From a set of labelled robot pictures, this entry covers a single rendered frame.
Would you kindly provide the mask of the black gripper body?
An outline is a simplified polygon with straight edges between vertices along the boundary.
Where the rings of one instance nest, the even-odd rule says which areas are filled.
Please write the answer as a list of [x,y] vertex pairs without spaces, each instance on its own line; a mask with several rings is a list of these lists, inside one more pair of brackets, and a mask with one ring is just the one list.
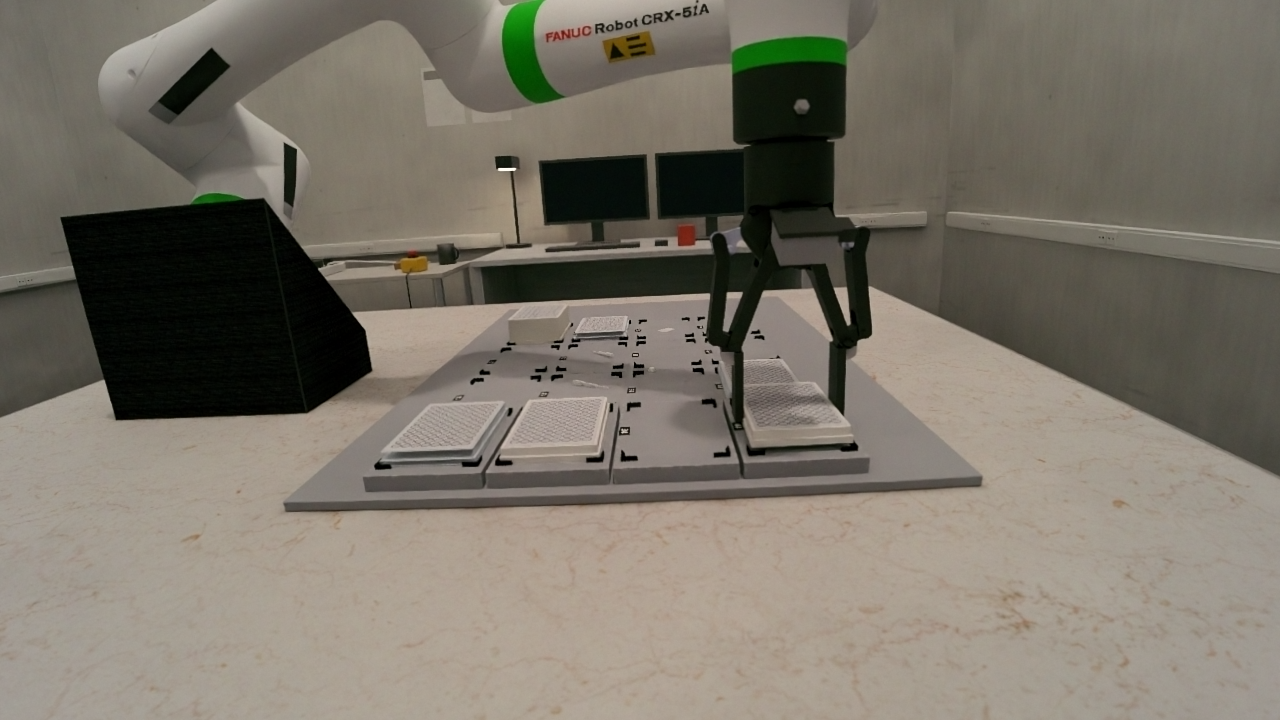
[[744,147],[742,241],[760,263],[772,233],[771,209],[829,208],[835,217],[835,142]]

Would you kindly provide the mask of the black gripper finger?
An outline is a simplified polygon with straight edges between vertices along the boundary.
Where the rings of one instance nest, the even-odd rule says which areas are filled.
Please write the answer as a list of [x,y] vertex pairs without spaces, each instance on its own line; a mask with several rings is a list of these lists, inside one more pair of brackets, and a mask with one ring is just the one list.
[[[858,341],[872,334],[870,299],[867,275],[867,247],[870,231],[858,228],[855,243],[838,243],[844,249],[844,265],[849,295],[850,325],[847,325],[838,299],[835,293],[829,272],[824,264],[810,264],[806,270],[817,293],[820,310],[829,328],[829,377],[828,398],[844,415],[846,360],[858,354]],[[852,347],[854,346],[854,347]]]
[[[742,240],[740,227],[732,231],[713,232],[710,234],[710,249],[714,256],[710,301],[707,319],[707,340],[712,346],[721,347],[721,359],[731,365],[732,386],[732,415],[735,421],[744,419],[744,352],[742,343],[746,338],[753,316],[756,313],[765,283],[777,261],[771,237],[762,255],[760,265],[754,258],[748,283],[742,291],[730,331],[723,331],[724,307],[730,282],[730,256],[737,250],[737,243]],[[759,265],[759,266],[758,266]]]

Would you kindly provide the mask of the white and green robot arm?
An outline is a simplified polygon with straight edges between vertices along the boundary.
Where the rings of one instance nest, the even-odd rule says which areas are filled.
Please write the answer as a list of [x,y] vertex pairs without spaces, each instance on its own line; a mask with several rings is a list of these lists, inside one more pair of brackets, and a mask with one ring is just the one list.
[[[408,29],[452,96],[484,113],[732,63],[733,142],[759,145],[844,138],[847,53],[879,4],[218,0],[111,54],[99,97],[119,129],[195,184],[191,204],[264,197],[291,232],[308,160],[239,100],[378,20]],[[778,209],[771,243],[780,265],[835,263],[837,245],[855,242],[858,228],[829,208]]]

